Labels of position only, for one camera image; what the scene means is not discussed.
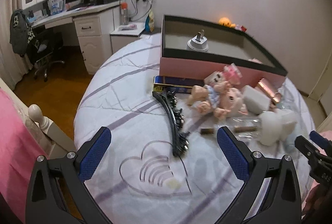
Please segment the right hand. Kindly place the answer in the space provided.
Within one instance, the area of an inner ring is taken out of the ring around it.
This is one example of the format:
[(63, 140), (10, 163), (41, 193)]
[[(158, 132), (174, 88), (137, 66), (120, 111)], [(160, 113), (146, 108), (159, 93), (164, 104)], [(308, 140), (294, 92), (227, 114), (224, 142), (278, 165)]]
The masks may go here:
[(319, 184), (306, 198), (302, 223), (331, 223), (331, 187)]

